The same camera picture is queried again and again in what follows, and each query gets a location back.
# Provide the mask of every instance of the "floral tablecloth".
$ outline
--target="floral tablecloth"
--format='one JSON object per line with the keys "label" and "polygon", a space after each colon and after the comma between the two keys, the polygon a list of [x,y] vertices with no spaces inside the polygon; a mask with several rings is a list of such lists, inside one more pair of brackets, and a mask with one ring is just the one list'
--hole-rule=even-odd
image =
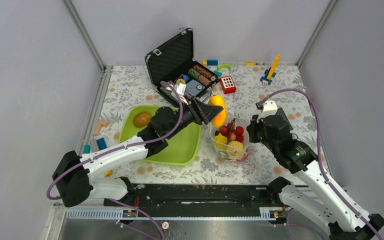
{"label": "floral tablecloth", "polygon": [[[303,90],[303,82],[297,66],[277,67],[277,75],[271,85],[264,85],[260,77],[266,66],[232,66],[222,69],[223,76],[231,75],[236,92],[223,95],[218,83],[213,87],[214,94],[224,97],[229,115],[251,119],[259,114],[255,103],[277,90],[296,88]],[[316,152],[316,123],[310,106],[303,95],[296,92],[280,93],[272,98],[285,111],[298,138],[306,142]],[[170,106],[151,84],[146,66],[113,66],[112,75],[102,106],[99,120],[108,120],[109,126],[102,128],[100,135],[107,138],[107,145],[118,143],[120,131],[129,111],[137,105]],[[324,155],[321,156],[327,169]],[[209,126],[202,126],[198,153],[190,164],[185,166],[165,165],[133,161],[113,169],[111,177],[128,177],[132,183],[145,184],[236,184],[266,185],[279,176],[296,185],[304,185],[292,176],[275,160],[271,152],[262,144],[250,146],[246,161],[232,163],[222,159],[215,152],[209,137]]]}

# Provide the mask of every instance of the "white wall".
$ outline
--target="white wall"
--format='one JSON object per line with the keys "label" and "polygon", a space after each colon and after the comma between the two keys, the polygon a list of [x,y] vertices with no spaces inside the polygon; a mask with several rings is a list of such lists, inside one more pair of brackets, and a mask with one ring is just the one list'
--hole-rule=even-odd
{"label": "white wall", "polygon": [[181,27],[194,29],[195,59],[294,64],[329,0],[73,0],[107,65],[144,56]]}
{"label": "white wall", "polygon": [[100,71],[62,1],[0,0],[0,240],[38,240]]}
{"label": "white wall", "polygon": [[384,1],[339,1],[301,73],[336,179],[384,217]]}

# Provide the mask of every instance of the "blue lego figure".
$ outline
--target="blue lego figure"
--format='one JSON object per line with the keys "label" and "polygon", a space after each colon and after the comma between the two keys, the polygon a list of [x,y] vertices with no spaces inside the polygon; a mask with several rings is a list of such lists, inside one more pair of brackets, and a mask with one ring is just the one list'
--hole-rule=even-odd
{"label": "blue lego figure", "polygon": [[[260,78],[260,80],[259,80],[260,82],[266,81],[268,85],[272,84],[272,80],[271,79],[267,79],[267,76],[269,75],[269,71],[270,71],[271,68],[272,67],[269,67],[268,69],[266,69],[264,71],[264,76],[262,76]],[[275,76],[276,76],[276,73],[273,72],[273,75],[271,76],[271,78],[274,78]]]}

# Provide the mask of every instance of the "red cherry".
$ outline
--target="red cherry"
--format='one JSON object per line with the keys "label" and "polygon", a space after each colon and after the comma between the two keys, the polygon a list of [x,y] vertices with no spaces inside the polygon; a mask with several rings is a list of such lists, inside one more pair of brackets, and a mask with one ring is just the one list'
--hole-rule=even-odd
{"label": "red cherry", "polygon": [[236,134],[235,134],[234,132],[231,131],[231,132],[229,133],[229,135],[228,135],[228,138],[229,138],[230,140],[233,141],[233,140],[236,139]]}
{"label": "red cherry", "polygon": [[235,139],[235,141],[238,141],[238,142],[242,143],[242,142],[244,141],[244,136],[242,136],[242,135],[236,135],[236,139]]}
{"label": "red cherry", "polygon": [[237,126],[237,127],[236,127],[236,134],[237,134],[237,135],[242,135],[242,134],[244,134],[244,128],[241,127],[241,126]]}
{"label": "red cherry", "polygon": [[228,135],[228,127],[227,126],[221,126],[219,129],[221,135],[227,136]]}

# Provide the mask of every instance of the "clear plastic container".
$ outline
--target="clear plastic container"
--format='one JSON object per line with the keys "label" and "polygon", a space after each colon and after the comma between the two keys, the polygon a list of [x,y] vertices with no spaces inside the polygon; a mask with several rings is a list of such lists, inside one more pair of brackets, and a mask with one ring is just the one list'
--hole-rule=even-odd
{"label": "clear plastic container", "polygon": [[212,145],[214,146],[215,151],[223,159],[230,160],[232,162],[243,162],[247,159],[249,154],[248,147],[250,146],[250,136],[247,132],[247,126],[250,124],[249,120],[237,118],[233,116],[227,116],[226,121],[224,121],[224,126],[227,126],[233,119],[235,120],[235,128],[241,126],[243,128],[243,149],[238,147],[230,146],[229,139],[227,144],[220,143],[214,139],[216,131],[219,130],[219,127],[214,127],[211,125],[209,129],[209,137],[211,138]]}

